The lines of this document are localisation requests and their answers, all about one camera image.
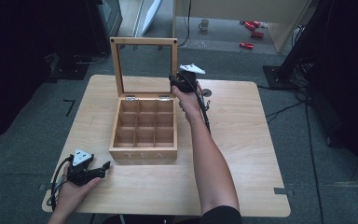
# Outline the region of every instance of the black sleeve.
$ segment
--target black sleeve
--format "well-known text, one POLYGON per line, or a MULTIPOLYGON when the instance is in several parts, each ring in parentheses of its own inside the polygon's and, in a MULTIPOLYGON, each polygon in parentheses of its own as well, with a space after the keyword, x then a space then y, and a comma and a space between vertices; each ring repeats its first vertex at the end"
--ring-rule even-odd
POLYGON ((218 206, 201 217, 200 224, 242 224, 240 212, 230 206, 218 206))

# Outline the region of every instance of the gray carpet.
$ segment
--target gray carpet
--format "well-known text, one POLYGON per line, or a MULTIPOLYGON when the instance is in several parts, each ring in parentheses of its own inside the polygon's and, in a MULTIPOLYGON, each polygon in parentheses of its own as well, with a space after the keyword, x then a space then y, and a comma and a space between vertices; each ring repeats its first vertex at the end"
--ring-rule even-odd
MULTIPOLYGON (((157 49, 123 49, 125 59, 157 49)), ((280 55, 252 52, 180 49, 179 63, 195 63, 206 70, 205 79, 253 81, 267 86, 262 65, 280 65, 280 55)), ((144 61, 139 76, 166 77, 153 61, 144 61)), ((0 136, 0 223, 44 223, 50 214, 41 209, 47 184, 54 172, 65 139, 75 118, 84 91, 94 74, 114 73, 111 57, 91 65, 83 81, 59 80, 44 83, 22 109, 9 130, 0 136), (68 117, 70 104, 75 100, 68 117)), ((298 102, 290 91, 259 89, 266 115, 298 102)), ((319 178, 324 223, 358 223, 358 159, 346 148, 325 144, 322 125, 312 107, 310 129, 316 173, 319 178)), ((285 187, 293 193, 289 217, 244 217, 244 223, 321 223, 312 171, 309 135, 304 104, 282 112, 268 126, 285 187)), ((107 215, 97 215, 102 223, 107 215)), ((90 214, 75 214, 69 223, 88 223, 90 214)))

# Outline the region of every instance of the red object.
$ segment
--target red object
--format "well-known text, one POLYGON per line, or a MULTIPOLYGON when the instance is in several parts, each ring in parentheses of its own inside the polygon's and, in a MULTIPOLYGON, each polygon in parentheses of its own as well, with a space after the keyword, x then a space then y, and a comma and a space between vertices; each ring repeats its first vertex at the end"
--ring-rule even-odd
POLYGON ((260 27, 260 21, 251 21, 251 24, 255 26, 255 28, 260 27))
POLYGON ((243 48, 243 49, 253 49, 253 44, 250 44, 250 43, 246 43, 246 42, 240 42, 240 48, 243 48))
POLYGON ((264 34, 263 33, 261 33, 261 32, 256 32, 256 31, 253 31, 252 33, 251 33, 251 37, 252 38, 263 38, 263 36, 264 36, 264 34))
POLYGON ((255 26, 249 22, 249 21, 246 21, 244 24, 243 24, 246 28, 248 28, 250 31, 254 31, 255 30, 255 26))

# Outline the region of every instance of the wooden box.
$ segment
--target wooden box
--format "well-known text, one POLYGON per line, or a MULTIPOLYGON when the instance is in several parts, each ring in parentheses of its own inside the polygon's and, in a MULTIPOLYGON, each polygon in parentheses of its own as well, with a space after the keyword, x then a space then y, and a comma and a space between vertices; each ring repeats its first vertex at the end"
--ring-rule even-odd
POLYGON ((125 46, 168 47, 171 49, 171 74, 176 76, 177 40, 112 37, 110 42, 118 94, 110 154, 115 160, 176 159, 176 103, 170 93, 168 74, 166 91, 125 91, 120 50, 125 46))

